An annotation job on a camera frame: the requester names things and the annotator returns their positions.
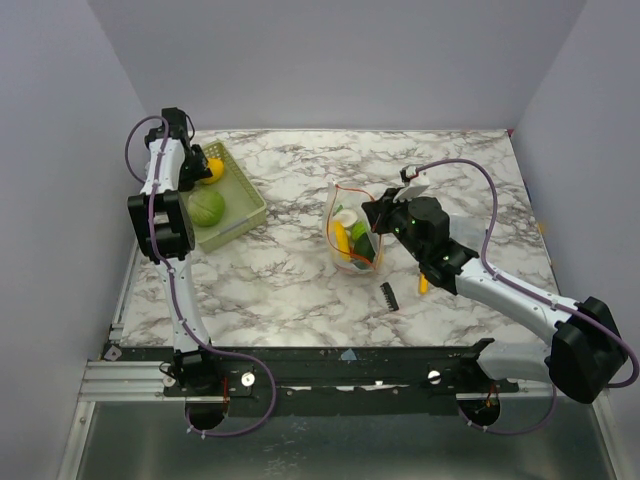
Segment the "clear zip top bag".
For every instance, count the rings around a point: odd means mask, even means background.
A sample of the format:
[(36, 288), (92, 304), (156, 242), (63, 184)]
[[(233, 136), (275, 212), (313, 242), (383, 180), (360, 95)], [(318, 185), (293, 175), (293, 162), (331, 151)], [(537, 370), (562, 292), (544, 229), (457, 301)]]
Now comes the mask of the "clear zip top bag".
[(383, 240), (362, 208), (374, 197), (355, 186), (329, 182), (321, 231), (334, 267), (350, 275), (372, 274), (383, 258)]

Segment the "green plastic basket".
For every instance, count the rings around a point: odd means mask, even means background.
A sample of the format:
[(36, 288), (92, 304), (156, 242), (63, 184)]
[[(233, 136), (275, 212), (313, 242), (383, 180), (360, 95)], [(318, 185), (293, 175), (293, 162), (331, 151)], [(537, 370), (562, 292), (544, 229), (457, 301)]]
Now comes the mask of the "green plastic basket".
[(203, 252), (210, 253), (265, 223), (266, 202), (222, 142), (209, 143), (203, 150), (206, 157), (219, 158), (224, 163), (223, 175), (217, 182), (197, 184), (181, 196), (186, 205), (193, 196), (199, 200), (211, 198), (213, 193), (224, 200), (225, 208), (218, 223), (213, 226), (193, 223), (196, 244)]

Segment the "clear plastic screw box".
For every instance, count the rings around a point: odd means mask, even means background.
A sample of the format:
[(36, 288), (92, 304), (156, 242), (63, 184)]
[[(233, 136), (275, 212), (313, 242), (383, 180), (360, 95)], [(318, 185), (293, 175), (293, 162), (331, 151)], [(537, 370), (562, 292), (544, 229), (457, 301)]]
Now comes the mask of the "clear plastic screw box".
[(449, 230), (450, 237), (459, 244), (476, 252), (481, 251), (487, 232), (482, 219), (451, 215)]

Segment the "orange toy fruit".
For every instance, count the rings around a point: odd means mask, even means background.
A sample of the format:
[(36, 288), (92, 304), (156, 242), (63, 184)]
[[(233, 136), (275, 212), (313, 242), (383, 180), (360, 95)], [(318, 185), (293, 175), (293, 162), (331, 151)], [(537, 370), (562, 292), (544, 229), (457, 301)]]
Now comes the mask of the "orange toy fruit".
[(200, 182), (205, 185), (210, 185), (218, 182), (222, 179), (225, 173), (225, 163), (219, 157), (207, 158), (207, 169), (210, 173), (209, 176), (201, 178)]

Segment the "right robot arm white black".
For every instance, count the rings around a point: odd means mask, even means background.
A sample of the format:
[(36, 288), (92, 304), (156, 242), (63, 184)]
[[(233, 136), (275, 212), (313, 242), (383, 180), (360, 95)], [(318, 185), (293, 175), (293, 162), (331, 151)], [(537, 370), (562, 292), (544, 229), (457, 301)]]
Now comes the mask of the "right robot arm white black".
[(506, 378), (547, 382), (583, 404), (609, 387), (630, 355), (606, 303), (556, 296), (504, 274), (450, 235), (450, 217), (433, 197), (404, 199), (389, 188), (362, 209), (374, 233), (392, 234), (417, 261), (428, 283), (480, 302), (510, 318), (544, 343), (485, 347), (460, 367), (460, 379), (480, 392)]

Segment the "white toy garlic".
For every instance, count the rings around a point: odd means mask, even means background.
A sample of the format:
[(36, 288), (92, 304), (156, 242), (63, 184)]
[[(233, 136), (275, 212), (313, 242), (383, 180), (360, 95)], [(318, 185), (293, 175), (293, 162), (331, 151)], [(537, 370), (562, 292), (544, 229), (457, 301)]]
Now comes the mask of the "white toy garlic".
[(355, 210), (342, 209), (334, 215), (334, 220), (345, 229), (350, 229), (359, 221), (359, 215)]

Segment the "green toy cabbage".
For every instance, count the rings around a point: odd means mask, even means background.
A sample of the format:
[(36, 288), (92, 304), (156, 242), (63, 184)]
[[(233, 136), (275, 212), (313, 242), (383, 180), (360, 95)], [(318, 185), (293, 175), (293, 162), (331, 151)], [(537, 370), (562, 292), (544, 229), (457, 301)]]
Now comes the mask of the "green toy cabbage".
[(199, 227), (213, 227), (224, 216), (224, 197), (215, 190), (199, 189), (191, 193), (187, 200), (187, 210), (193, 224)]

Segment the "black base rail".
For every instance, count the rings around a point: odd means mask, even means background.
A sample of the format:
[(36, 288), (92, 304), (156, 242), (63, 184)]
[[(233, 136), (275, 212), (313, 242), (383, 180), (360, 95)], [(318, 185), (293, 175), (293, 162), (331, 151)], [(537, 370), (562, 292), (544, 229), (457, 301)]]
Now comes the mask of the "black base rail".
[(258, 347), (203, 352), (161, 367), (163, 395), (198, 414), (231, 417), (454, 415), (458, 397), (518, 387), (479, 367), (481, 340), (463, 347)]

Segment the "black bit holder strip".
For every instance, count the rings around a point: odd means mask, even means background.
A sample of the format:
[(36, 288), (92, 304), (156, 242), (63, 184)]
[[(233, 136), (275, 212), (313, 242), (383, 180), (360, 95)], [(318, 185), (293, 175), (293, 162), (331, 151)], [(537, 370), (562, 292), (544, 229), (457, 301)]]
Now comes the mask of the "black bit holder strip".
[(391, 287), (391, 285), (388, 282), (384, 282), (380, 285), (380, 289), (383, 293), (383, 296), (385, 298), (386, 304), (388, 309), (391, 312), (396, 312), (399, 310), (399, 304), (397, 302), (395, 293), (393, 291), (393, 288)]

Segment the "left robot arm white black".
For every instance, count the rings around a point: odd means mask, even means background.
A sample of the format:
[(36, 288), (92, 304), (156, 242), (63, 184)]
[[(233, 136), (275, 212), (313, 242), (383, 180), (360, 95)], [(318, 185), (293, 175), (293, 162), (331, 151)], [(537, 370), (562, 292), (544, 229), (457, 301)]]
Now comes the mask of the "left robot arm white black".
[(214, 393), (222, 380), (214, 364), (210, 336), (196, 305), (191, 275), (195, 233), (182, 194), (211, 171), (202, 148), (192, 142), (195, 128), (178, 107), (153, 117), (144, 144), (150, 162), (143, 186), (127, 200), (141, 253), (156, 267), (165, 289), (173, 329), (172, 359), (166, 375), (183, 390)]

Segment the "aluminium extrusion rail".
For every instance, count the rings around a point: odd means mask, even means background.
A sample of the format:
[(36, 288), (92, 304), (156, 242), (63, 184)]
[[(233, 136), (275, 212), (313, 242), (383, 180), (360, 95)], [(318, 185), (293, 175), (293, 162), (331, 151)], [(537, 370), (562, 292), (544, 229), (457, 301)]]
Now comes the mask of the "aluminium extrusion rail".
[[(256, 375), (248, 372), (249, 380), (254, 384), (244, 386), (240, 381), (239, 387), (234, 383), (229, 386), (215, 387), (213, 393), (199, 393), (193, 389), (178, 387), (177, 383), (159, 370), (160, 362), (126, 361), (126, 362), (89, 362), (85, 368), (81, 382), (80, 401), (180, 401), (186, 402), (223, 402), (230, 398), (252, 397), (257, 393), (255, 387)], [(517, 396), (541, 397), (551, 393), (551, 387), (536, 382), (520, 382), (517, 384), (497, 385), (500, 398)], [(355, 386), (287, 386), (278, 384), (278, 389), (283, 389), (285, 396), (292, 396), (298, 392), (314, 394), (355, 394), (363, 392), (385, 392), (398, 395), (410, 390), (409, 385), (384, 383), (376, 380), (373, 384)], [(454, 393), (453, 387), (445, 387), (442, 392), (438, 389), (426, 390), (426, 393), (444, 393), (453, 395), (454, 399), (480, 399), (481, 390), (476, 388), (471, 393)]]

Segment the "small yellow toy pepper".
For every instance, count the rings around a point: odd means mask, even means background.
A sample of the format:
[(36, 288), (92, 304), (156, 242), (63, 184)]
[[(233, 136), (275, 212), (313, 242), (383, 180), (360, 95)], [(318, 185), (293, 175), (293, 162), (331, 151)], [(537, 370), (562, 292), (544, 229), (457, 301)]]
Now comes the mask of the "small yellow toy pepper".
[(334, 221), (333, 230), (335, 234), (337, 249), (340, 255), (346, 260), (350, 260), (350, 244), (349, 244), (349, 236), (347, 234), (347, 230), (339, 221)]

